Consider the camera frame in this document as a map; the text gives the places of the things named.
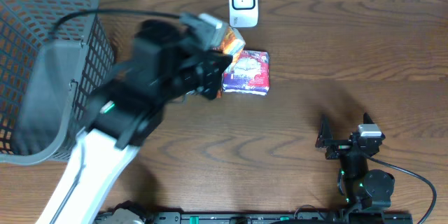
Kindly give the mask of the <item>red orange patterned snack packet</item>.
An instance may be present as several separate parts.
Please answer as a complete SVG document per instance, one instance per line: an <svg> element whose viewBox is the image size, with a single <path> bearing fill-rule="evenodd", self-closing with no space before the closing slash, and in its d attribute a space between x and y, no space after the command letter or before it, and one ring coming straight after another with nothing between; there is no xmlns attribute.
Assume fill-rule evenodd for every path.
<svg viewBox="0 0 448 224"><path fill-rule="evenodd" d="M214 48L214 50L220 51L225 55L232 56L232 63L224 71L224 74L230 74L234 71L245 45L246 42L239 31L234 27L228 27L220 45Z"/></svg>

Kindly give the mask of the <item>red purple snack bag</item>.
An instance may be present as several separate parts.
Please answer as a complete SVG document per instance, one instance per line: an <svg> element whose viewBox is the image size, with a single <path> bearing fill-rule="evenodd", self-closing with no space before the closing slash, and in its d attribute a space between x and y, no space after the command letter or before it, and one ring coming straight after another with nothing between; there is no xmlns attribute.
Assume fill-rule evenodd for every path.
<svg viewBox="0 0 448 224"><path fill-rule="evenodd" d="M268 52L243 50L234 66L223 76L224 92L265 96L270 89Z"/></svg>

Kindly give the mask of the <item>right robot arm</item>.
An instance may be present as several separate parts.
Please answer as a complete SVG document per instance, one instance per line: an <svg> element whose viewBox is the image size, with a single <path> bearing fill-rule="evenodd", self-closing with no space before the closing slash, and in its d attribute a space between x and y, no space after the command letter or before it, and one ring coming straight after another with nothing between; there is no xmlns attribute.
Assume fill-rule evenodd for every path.
<svg viewBox="0 0 448 224"><path fill-rule="evenodd" d="M327 160L339 160L339 193L346 197L346 207L337 218L345 223L382 223L383 211L391 206L393 175L380 169L370 170L368 158L379 152L385 135L367 113L357 130L346 139L334 139L328 118L321 116L315 147L326 149Z"/></svg>

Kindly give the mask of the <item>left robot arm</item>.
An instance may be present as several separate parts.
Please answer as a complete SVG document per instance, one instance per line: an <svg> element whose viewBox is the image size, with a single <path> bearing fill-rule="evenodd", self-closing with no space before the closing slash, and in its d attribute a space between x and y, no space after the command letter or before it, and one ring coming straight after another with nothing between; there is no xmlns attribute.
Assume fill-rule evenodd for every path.
<svg viewBox="0 0 448 224"><path fill-rule="evenodd" d="M132 58L87 99L66 169L40 223L91 223L113 184L162 122L165 106L189 92L215 99L232 58L218 50L228 24L202 14L184 30L147 20Z"/></svg>

